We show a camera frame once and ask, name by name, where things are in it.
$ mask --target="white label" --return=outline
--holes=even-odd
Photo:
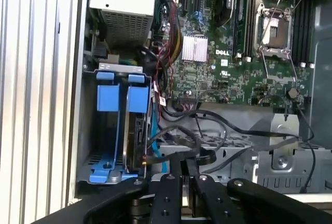
[[[164,97],[159,97],[159,104],[162,106],[166,106],[166,100]]]
[[[227,71],[222,71],[222,72],[220,73],[220,75],[221,75],[221,76],[229,76],[229,74],[228,74]]]
[[[226,59],[222,59],[220,65],[221,65],[222,67],[227,67],[227,66],[228,66],[228,60],[226,60]]]
[[[226,56],[230,56],[229,52],[226,50],[218,50],[216,49],[216,54],[220,54],[220,55],[226,55]]]
[[[154,91],[155,91],[156,93],[158,93],[158,87],[157,87],[156,81],[154,81]]]
[[[239,21],[243,19],[243,0],[240,0]]]

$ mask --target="power supply vent grille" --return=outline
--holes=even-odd
[[[103,11],[107,23],[110,42],[143,44],[152,24],[152,17],[136,16],[116,12]]]

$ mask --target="black plastic bracket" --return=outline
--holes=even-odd
[[[165,174],[160,178],[150,215],[150,224],[181,223],[182,178]]]
[[[119,200],[139,198],[148,188],[148,182],[140,178],[130,178],[110,187],[101,193],[92,195],[73,205],[65,207],[51,215],[40,219],[34,224],[86,224],[89,217],[103,207]]]
[[[227,192],[246,206],[259,209],[273,223],[332,223],[332,215],[242,178],[228,181]]]
[[[204,201],[212,223],[245,224],[242,213],[237,210],[227,194],[227,188],[209,175],[197,175],[193,178],[198,196]]]

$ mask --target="cpu socket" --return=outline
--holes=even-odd
[[[292,17],[289,8],[269,9],[260,4],[257,9],[255,22],[254,46],[264,62],[267,79],[280,83],[297,81],[297,75],[291,59]],[[280,62],[288,62],[293,71],[293,77],[280,78],[268,71],[266,59],[277,57]]]
[[[260,45],[263,45],[267,49],[290,50],[291,22],[289,8],[274,10],[260,4],[255,22],[255,49],[257,50]]]

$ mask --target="heatsink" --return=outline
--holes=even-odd
[[[183,37],[182,60],[206,62],[208,59],[208,39],[205,36]]]

